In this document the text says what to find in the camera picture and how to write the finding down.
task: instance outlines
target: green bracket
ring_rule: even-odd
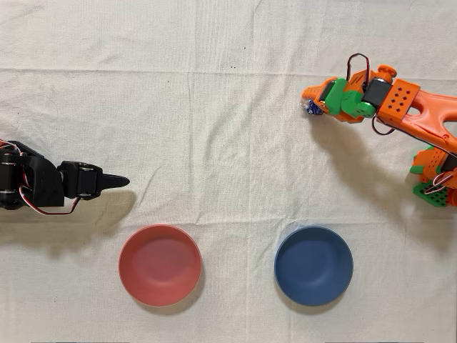
[[[365,118],[372,118],[376,112],[376,109],[373,105],[368,102],[361,102],[357,105],[357,108],[354,112],[356,116],[364,116]]]
[[[346,79],[337,78],[334,81],[334,85],[331,88],[330,92],[323,100],[328,108],[328,114],[331,116],[336,116],[340,114],[341,111],[341,99],[343,98],[343,89],[346,87],[348,82]]]
[[[409,169],[409,172],[412,174],[422,174],[423,172],[423,166],[411,166]]]
[[[358,91],[345,91],[341,98],[341,111],[344,113],[353,116],[358,104],[360,104],[360,100],[362,99],[362,94]]]
[[[417,184],[413,188],[413,193],[435,207],[445,207],[447,205],[446,200],[448,198],[446,188],[432,194],[424,194],[425,190],[430,189],[432,186],[431,181],[425,184]]]

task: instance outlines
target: cable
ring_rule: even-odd
[[[4,141],[3,139],[0,139],[0,149],[3,149],[4,147],[7,147],[7,146],[12,146],[13,148],[15,148],[15,150],[18,151],[18,153],[22,154],[20,148],[15,145],[15,143],[11,143],[9,141]]]
[[[29,207],[31,209],[33,209],[35,212],[38,212],[44,216],[64,216],[66,214],[72,214],[74,209],[76,208],[76,205],[78,205],[79,201],[81,200],[81,198],[76,198],[73,202],[73,204],[71,204],[71,207],[70,207],[70,212],[45,212],[43,211],[42,209],[39,209],[38,207],[36,207],[35,205],[33,205],[29,200],[27,200],[25,194],[24,194],[24,185],[23,186],[20,186],[19,187],[19,193],[21,195],[21,198],[22,200],[24,200],[24,202],[29,205]]]
[[[388,130],[387,132],[378,131],[378,129],[374,126],[374,122],[376,121],[376,119],[378,119],[382,124],[384,124],[384,122],[381,119],[379,119],[377,113],[373,116],[373,119],[371,120],[371,127],[373,128],[373,131],[375,131],[377,134],[379,134],[381,136],[387,136],[388,134],[391,134],[392,132],[395,131],[395,129],[392,129],[392,128],[390,130]]]
[[[349,59],[348,59],[348,70],[346,72],[346,81],[349,81],[349,79],[351,78],[351,60],[356,56],[365,57],[365,60],[366,60],[365,82],[362,84],[362,88],[364,89],[365,87],[368,86],[368,83],[370,81],[370,60],[364,54],[357,53],[357,54],[352,54],[349,57]]]

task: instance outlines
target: white tablecloth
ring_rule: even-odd
[[[131,184],[67,217],[0,211],[0,342],[455,342],[456,210],[408,176],[425,144],[308,118],[299,94],[363,52],[457,95],[456,17],[455,0],[1,0],[0,137]],[[163,309],[117,274],[123,242],[157,222],[204,261]],[[334,304],[275,285],[299,224],[351,248]]]

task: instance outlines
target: orange arm link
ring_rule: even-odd
[[[420,114],[408,114],[410,107]],[[457,152],[457,138],[444,127],[445,121],[457,121],[457,97],[421,91],[417,84],[397,79],[379,107],[378,117],[411,136]]]

